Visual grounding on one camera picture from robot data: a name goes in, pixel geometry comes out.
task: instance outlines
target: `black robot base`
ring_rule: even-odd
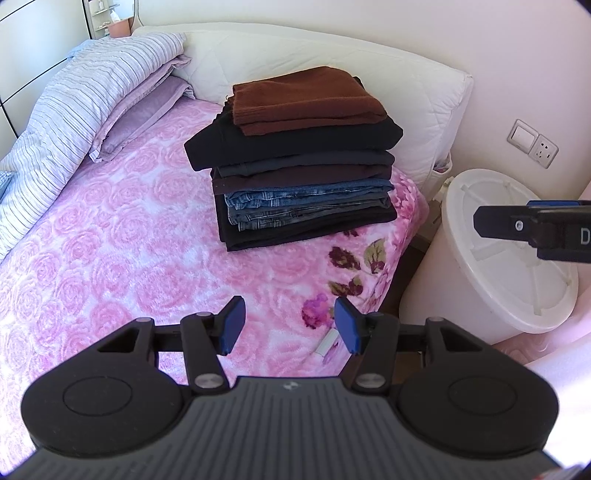
[[[136,319],[36,380],[22,418],[38,449],[11,480],[532,480],[558,413],[533,372],[444,319],[401,325],[344,297],[336,327],[363,360],[339,378],[240,377],[218,361],[245,323],[234,297],[179,325]],[[183,352],[190,385],[158,370]],[[392,384],[397,352],[424,368]]]

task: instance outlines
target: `white lid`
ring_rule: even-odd
[[[526,242],[481,238],[473,223],[481,205],[525,205],[530,200],[539,198],[502,173],[467,170],[449,186],[442,220],[456,260],[482,300],[514,328],[543,333],[573,311],[579,289],[576,266],[540,260]]]

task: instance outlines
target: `electrical socket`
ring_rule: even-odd
[[[558,153],[558,147],[548,140],[544,135],[535,139],[534,146],[530,150],[530,158],[544,168],[548,168]]]

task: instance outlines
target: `brown sweater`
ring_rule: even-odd
[[[327,125],[376,124],[382,104],[347,72],[316,67],[233,87],[233,121],[247,135]]]

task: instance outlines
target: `light switch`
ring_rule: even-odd
[[[535,137],[532,134],[521,127],[515,129],[515,133],[511,138],[523,151],[530,151],[535,140]]]
[[[534,146],[535,139],[538,138],[538,132],[521,120],[517,120],[507,141],[519,148],[525,153],[529,153]]]

